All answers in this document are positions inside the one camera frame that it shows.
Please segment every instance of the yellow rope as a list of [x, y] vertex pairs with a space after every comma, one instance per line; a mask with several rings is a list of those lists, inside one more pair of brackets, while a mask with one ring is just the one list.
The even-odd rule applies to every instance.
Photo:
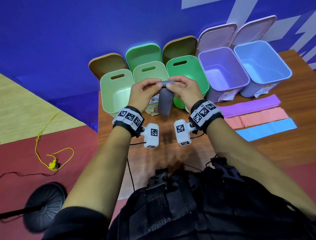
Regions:
[[55, 154], [60, 153], [60, 152], [62, 152], [62, 151], [64, 151], [64, 150], [66, 150], [66, 149], [71, 149], [72, 152], [73, 152], [73, 153], [72, 153], [72, 156], [71, 156], [60, 168], [52, 169], [52, 168], [49, 167], [46, 163], [42, 162], [42, 160], [40, 159], [39, 154], [37, 153], [37, 145], [38, 145], [38, 142], [39, 142], [39, 140], [40, 140], [41, 135], [43, 134], [43, 132], [44, 132], [44, 130], [47, 128], [47, 126], [51, 123], [51, 121], [52, 121], [58, 114], [60, 114], [61, 112], [62, 112], [62, 111], [60, 111], [59, 113], [55, 114], [55, 115], [51, 118], [51, 120], [49, 121], [49, 123], [44, 127], [44, 129], [38, 133], [37, 139], [36, 139], [36, 145], [35, 145], [35, 154], [36, 154], [36, 156], [38, 157], [39, 161], [40, 161], [41, 163], [43, 163], [49, 170], [52, 170], [52, 171], [57, 171], [57, 170], [61, 169], [63, 166], [65, 166], [66, 163], [69, 162], [70, 159], [72, 159], [72, 157], [73, 157], [74, 154], [75, 154], [75, 150], [72, 149], [72, 148], [64, 148], [63, 150], [60, 150], [60, 151], [58, 151], [58, 152], [56, 152], [56, 153], [47, 154], [46, 156], [51, 156], [51, 157], [54, 158], [54, 160], [53, 160], [53, 162], [52, 162], [51, 164], [55, 165], [55, 163], [57, 162], [57, 159], [56, 159], [55, 156], [54, 156]]

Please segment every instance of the person's right hand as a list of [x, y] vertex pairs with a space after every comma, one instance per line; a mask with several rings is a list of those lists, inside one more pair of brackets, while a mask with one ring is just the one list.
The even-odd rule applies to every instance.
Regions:
[[203, 99], [196, 81], [182, 75], [169, 77], [168, 80], [174, 81], [174, 84], [167, 83], [167, 89], [174, 92], [175, 97], [181, 98], [189, 112], [197, 101]]

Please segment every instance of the blue wall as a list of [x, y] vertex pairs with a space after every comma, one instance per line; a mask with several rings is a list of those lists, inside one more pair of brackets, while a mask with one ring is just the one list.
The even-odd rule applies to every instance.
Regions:
[[[181, 0], [2, 0], [0, 73], [96, 130], [99, 81], [88, 68], [92, 58], [198, 37], [205, 28], [225, 24], [234, 3], [181, 10]], [[283, 51], [302, 35], [295, 33], [315, 10], [314, 0], [258, 0], [248, 21], [301, 15], [283, 39], [270, 42]], [[302, 51], [315, 45], [314, 36]]]

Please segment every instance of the black pole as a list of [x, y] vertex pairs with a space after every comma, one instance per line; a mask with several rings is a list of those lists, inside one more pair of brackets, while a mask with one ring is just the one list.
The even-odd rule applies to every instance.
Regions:
[[27, 208], [15, 210], [12, 212], [4, 212], [4, 213], [0, 214], [0, 219], [5, 219], [5, 218], [9, 218], [9, 217], [13, 217], [13, 216], [21, 215], [21, 214], [26, 214], [26, 213], [30, 213], [30, 212], [35, 212], [35, 211], [40, 210], [42, 208], [42, 206], [43, 206], [43, 204], [40, 204], [37, 206], [27, 207]]

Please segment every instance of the blue paper strip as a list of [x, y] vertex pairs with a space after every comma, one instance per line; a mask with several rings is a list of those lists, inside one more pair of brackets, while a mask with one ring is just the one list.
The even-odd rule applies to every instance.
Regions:
[[259, 126], [237, 130], [236, 132], [248, 142], [267, 137], [276, 133], [285, 132], [297, 128], [291, 118], [262, 124]]

